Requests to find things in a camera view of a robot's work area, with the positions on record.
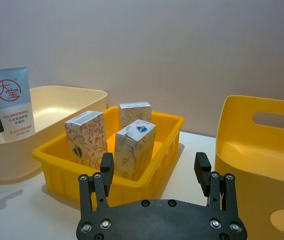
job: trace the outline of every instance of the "yellow storage bin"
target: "yellow storage bin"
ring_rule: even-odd
[[[215,170],[236,177],[238,211],[248,240],[284,240],[284,128],[255,123],[256,113],[284,115],[284,100],[225,100]]]
[[[119,131],[118,107],[104,112],[108,151],[114,153],[115,133]],[[179,146],[180,129],[184,118],[165,113],[152,112],[152,123],[156,125],[152,160],[138,181],[113,177],[107,202],[117,206],[142,199],[158,198],[160,186],[167,182],[166,173],[175,165]],[[67,136],[62,134],[44,143],[33,151],[33,156],[42,163],[47,187],[65,197],[80,201],[78,177],[81,174],[93,175],[98,170],[72,162]]]

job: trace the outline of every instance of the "beige container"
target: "beige container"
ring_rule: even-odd
[[[101,90],[40,86],[30,93],[35,134],[9,142],[0,136],[0,181],[18,181],[38,170],[41,163],[32,157],[33,149],[64,133],[66,120],[107,108],[108,94]]]

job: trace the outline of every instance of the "white table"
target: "white table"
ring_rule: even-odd
[[[216,139],[181,132],[179,142],[180,157],[162,198],[205,205],[194,160],[196,152],[205,152],[214,166]],[[79,220],[79,203],[49,192],[42,172],[23,182],[0,185],[0,240],[76,239]]]

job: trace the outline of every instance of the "printed label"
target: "printed label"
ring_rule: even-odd
[[[73,152],[74,152],[75,155],[77,155],[79,158],[82,158],[83,153],[82,153],[82,150],[81,150],[80,147],[75,146],[75,147],[73,148]]]
[[[81,125],[83,123],[86,123],[87,121],[95,118],[98,115],[101,115],[102,112],[99,111],[86,111],[68,121],[66,121],[66,124],[77,124],[77,125]]]
[[[10,79],[4,79],[0,81],[0,99],[13,102],[17,100],[21,95],[20,85]]]
[[[136,129],[140,132],[140,133],[145,133],[148,129],[145,126],[137,126]]]
[[[142,102],[121,103],[119,104],[119,107],[121,109],[129,109],[129,108],[151,107],[151,105],[147,101],[142,101]]]
[[[0,119],[4,128],[2,136],[6,141],[24,138],[35,132],[30,102],[0,109]]]

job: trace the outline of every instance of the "paper box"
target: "paper box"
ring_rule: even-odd
[[[146,101],[119,104],[118,112],[120,129],[138,119],[151,122],[151,105]]]
[[[102,156],[108,151],[103,113],[86,111],[64,126],[73,160],[99,170]]]
[[[156,126],[136,120],[115,134],[114,174],[137,181],[149,165]]]

